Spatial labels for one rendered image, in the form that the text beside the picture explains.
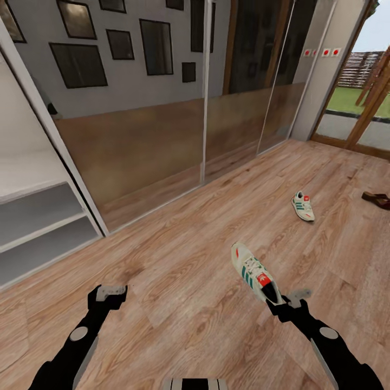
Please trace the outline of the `gym shoe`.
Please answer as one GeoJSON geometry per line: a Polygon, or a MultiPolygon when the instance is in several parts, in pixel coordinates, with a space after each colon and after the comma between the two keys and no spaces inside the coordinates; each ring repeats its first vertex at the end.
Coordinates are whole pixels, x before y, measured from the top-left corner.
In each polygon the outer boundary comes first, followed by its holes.
{"type": "Polygon", "coordinates": [[[250,249],[240,242],[234,243],[231,249],[236,270],[246,280],[259,300],[266,305],[268,305],[267,300],[274,306],[284,304],[275,280],[250,249]]]}
{"type": "Polygon", "coordinates": [[[302,220],[313,222],[315,221],[315,216],[313,214],[310,199],[308,196],[305,196],[302,191],[298,191],[292,199],[293,207],[302,220]]]}

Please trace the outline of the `sandal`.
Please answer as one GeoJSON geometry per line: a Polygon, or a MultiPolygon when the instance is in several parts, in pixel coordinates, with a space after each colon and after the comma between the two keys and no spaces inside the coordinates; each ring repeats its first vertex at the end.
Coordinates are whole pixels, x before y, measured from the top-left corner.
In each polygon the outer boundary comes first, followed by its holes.
{"type": "Polygon", "coordinates": [[[367,201],[373,201],[383,210],[390,210],[390,199],[386,196],[386,194],[371,194],[365,191],[361,198],[367,201]]]}

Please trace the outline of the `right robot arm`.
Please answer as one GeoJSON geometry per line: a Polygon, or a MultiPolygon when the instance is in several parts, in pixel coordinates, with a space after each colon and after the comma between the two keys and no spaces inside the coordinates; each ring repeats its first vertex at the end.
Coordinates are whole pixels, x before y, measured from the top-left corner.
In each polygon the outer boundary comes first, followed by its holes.
{"type": "Polygon", "coordinates": [[[358,362],[340,334],[309,314],[305,298],[310,296],[309,289],[302,289],[282,295],[284,304],[266,302],[282,323],[292,321],[304,333],[335,390],[384,390],[374,370],[358,362]]]}

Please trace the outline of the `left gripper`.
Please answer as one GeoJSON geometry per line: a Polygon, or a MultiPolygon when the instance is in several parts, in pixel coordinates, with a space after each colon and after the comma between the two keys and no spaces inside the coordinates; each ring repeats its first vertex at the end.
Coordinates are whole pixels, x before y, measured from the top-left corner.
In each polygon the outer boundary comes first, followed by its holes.
{"type": "Polygon", "coordinates": [[[111,309],[119,310],[121,303],[125,302],[128,286],[126,286],[125,293],[118,295],[108,295],[104,301],[95,300],[98,288],[99,285],[93,289],[88,296],[88,313],[91,311],[99,311],[104,315],[105,320],[111,309]]]}

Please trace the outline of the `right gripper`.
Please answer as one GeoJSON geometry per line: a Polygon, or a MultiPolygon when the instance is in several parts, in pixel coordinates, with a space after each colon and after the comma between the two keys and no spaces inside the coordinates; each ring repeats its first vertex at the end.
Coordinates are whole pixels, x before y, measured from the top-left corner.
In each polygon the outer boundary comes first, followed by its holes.
{"type": "Polygon", "coordinates": [[[278,316],[282,323],[292,321],[292,323],[299,329],[299,322],[303,316],[310,315],[308,310],[308,303],[305,299],[300,300],[301,307],[294,308],[288,305],[290,300],[287,300],[285,295],[282,295],[284,304],[274,306],[269,300],[266,300],[270,310],[274,316],[278,316]]]}

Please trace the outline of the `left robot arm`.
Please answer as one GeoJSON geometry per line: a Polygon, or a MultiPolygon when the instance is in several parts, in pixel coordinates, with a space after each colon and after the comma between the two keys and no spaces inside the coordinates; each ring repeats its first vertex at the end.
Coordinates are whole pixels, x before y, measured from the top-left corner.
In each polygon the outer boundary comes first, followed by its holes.
{"type": "Polygon", "coordinates": [[[88,296],[88,314],[66,339],[52,362],[45,362],[28,390],[75,390],[99,343],[109,311],[119,310],[128,286],[98,285],[88,296]]]}

